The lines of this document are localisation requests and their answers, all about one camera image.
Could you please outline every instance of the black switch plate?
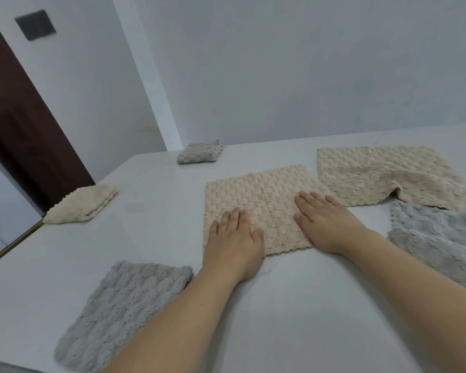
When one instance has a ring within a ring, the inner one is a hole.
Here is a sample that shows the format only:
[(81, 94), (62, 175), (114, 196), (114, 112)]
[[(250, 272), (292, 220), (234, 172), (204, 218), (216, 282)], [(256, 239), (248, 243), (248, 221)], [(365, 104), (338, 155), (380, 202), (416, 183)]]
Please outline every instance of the black switch plate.
[(15, 20), (29, 41), (56, 33), (47, 12), (44, 10), (17, 17)]

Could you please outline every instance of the towel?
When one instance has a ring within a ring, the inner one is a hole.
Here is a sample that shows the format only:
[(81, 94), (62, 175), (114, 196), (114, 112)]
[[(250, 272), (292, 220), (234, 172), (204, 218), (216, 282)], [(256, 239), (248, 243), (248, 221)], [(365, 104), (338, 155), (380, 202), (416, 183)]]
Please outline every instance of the towel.
[(98, 372), (192, 279), (190, 266), (117, 262), (81, 315), (59, 340), (54, 357), (63, 367)]
[(390, 241), (466, 287), (466, 211), (394, 201)]
[(397, 191), (410, 203), (466, 210), (466, 181), (428, 147), (322, 148), (317, 172), (345, 206), (376, 204)]
[(294, 196), (301, 190), (333, 195), (301, 164), (208, 182), (203, 245), (207, 243), (213, 220), (238, 206), (249, 210), (253, 228), (264, 230), (267, 256), (311, 247), (311, 242), (293, 219), (298, 212)]
[(223, 141), (216, 140), (212, 143), (188, 144), (188, 146), (178, 155), (176, 162), (206, 162), (217, 161), (223, 151)]
[(110, 183), (80, 187), (54, 205), (43, 218), (45, 224), (93, 219), (118, 193)]

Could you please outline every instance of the white tabletop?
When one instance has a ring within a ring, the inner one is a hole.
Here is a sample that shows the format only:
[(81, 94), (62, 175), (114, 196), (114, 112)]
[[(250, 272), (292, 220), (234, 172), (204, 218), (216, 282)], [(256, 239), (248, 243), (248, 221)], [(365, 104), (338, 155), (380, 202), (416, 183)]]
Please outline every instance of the white tabletop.
[[(57, 340), (112, 264), (201, 267), (208, 181), (302, 163), (317, 148), (427, 145), (466, 178), (466, 124), (226, 146), (219, 160), (178, 166), (177, 152), (132, 157), (104, 182), (120, 189), (95, 219), (40, 228), (0, 260), (0, 361), (48, 373)], [(389, 202), (352, 211), (390, 229)], [(344, 258), (314, 249), (265, 260), (233, 295), (207, 372), (431, 371), (388, 303)]]

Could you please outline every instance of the finger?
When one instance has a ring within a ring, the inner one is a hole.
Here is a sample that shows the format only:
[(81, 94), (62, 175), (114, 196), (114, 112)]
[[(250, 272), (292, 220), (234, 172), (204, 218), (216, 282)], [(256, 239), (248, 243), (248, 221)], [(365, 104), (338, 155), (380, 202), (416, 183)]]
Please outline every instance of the finger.
[(307, 216), (302, 213), (294, 214), (294, 219), (297, 225), (300, 226), (303, 231), (307, 230), (307, 227), (311, 224), (311, 221), (307, 218)]
[(316, 209), (307, 203), (304, 199), (302, 199), (299, 195), (295, 195), (295, 203), (297, 204), (300, 212), (304, 213), (309, 219), (311, 215), (316, 212)]
[(324, 197), (326, 199), (326, 201), (332, 205), (334, 205), (335, 207), (343, 207), (340, 202), (338, 200), (336, 200), (333, 196), (331, 195), (326, 195)]
[(321, 208), (323, 206), (319, 200), (315, 199), (312, 195), (308, 194), (305, 191), (300, 191), (298, 195), (315, 208)]
[(251, 237), (255, 244), (260, 244), (262, 249), (264, 249), (264, 231), (261, 228), (255, 229), (252, 232)]
[(316, 199), (317, 201), (319, 201), (322, 205), (328, 207), (329, 205), (331, 206), (332, 204), (329, 203), (325, 198), (324, 198), (324, 195), (321, 195), (320, 193), (317, 193), (317, 192), (314, 192), (314, 191), (311, 191), (310, 192), (311, 196)]
[(228, 227), (228, 220), (230, 219), (230, 213), (226, 211), (223, 213), (223, 218), (221, 219), (219, 226), (217, 228), (217, 233), (224, 233)]
[(230, 220), (228, 221), (228, 227), (226, 230), (235, 231), (238, 229), (238, 219), (240, 218), (240, 208), (236, 207), (231, 213)]
[(242, 209), (240, 212), (240, 221), (238, 222), (238, 230), (245, 233), (250, 233), (250, 215), (249, 211)]
[(209, 239), (216, 237), (217, 236), (217, 227), (219, 226), (219, 223), (217, 220), (214, 220), (211, 225), (211, 229), (209, 229)]

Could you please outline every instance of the crumpled towel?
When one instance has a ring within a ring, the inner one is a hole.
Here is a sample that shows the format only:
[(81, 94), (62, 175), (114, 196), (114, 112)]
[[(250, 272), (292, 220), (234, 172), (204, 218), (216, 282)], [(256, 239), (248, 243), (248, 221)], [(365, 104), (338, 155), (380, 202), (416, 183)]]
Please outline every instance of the crumpled towel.
[(299, 191), (333, 195), (304, 165), (208, 182), (205, 189), (203, 246), (213, 220), (235, 207), (248, 209), (252, 230), (264, 230), (265, 255), (305, 249), (312, 244), (293, 219)]
[(54, 205), (43, 218), (45, 224), (93, 219), (118, 193), (110, 183), (80, 187)]
[(394, 201), (389, 240), (466, 287), (466, 211)]
[(192, 276), (190, 266), (115, 263), (59, 340), (55, 361), (73, 371), (101, 371), (140, 328), (180, 294)]
[(428, 147), (322, 148), (317, 172), (347, 207), (376, 204), (397, 191), (413, 204), (466, 210), (466, 181)]
[(217, 161), (223, 151), (223, 141), (216, 140), (212, 143), (191, 143), (176, 159), (178, 163), (212, 162)]

